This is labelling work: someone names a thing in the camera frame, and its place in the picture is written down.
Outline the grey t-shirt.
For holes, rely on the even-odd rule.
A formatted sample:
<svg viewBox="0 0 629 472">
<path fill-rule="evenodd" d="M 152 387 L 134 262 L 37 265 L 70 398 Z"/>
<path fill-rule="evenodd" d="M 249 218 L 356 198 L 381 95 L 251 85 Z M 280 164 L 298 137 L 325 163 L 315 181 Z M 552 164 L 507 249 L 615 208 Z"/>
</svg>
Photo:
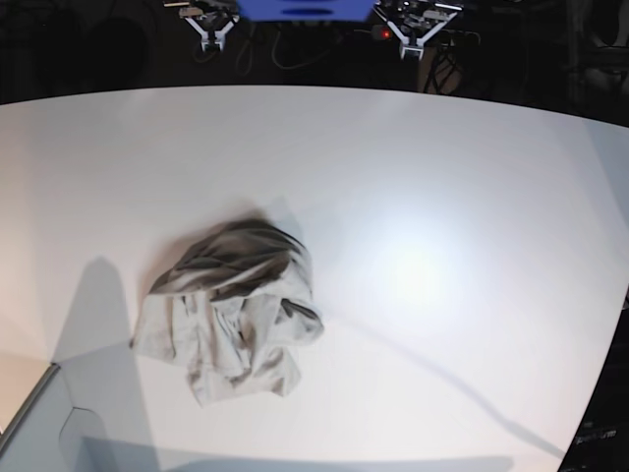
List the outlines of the grey t-shirt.
<svg viewBox="0 0 629 472">
<path fill-rule="evenodd" d="M 265 219 L 222 226 L 191 246 L 143 298 L 132 349 L 187 372 L 201 406 L 301 380 L 291 352 L 324 332 L 309 251 Z"/>
</svg>

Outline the blue box at top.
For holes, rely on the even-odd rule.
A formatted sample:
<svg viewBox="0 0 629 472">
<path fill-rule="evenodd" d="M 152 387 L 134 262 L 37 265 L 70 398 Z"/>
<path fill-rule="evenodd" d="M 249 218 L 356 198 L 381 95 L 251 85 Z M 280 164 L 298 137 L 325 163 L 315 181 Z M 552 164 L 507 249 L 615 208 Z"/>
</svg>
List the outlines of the blue box at top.
<svg viewBox="0 0 629 472">
<path fill-rule="evenodd" d="M 238 0 L 243 16 L 256 22 L 362 22 L 373 0 Z"/>
</svg>

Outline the black power strip red light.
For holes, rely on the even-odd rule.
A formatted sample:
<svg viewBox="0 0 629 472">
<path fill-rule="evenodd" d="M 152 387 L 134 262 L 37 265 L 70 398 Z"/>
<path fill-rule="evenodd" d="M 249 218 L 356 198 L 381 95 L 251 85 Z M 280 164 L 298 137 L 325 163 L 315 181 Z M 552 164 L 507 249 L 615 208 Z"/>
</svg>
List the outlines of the black power strip red light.
<svg viewBox="0 0 629 472">
<path fill-rule="evenodd" d="M 371 29 L 372 37 L 376 40 L 388 40 L 397 38 L 399 40 L 399 50 L 401 57 L 407 53 L 422 54 L 426 45 L 440 34 L 446 34 L 446 29 L 431 29 L 426 31 L 411 30 L 403 32 L 393 24 L 375 26 Z"/>
</svg>

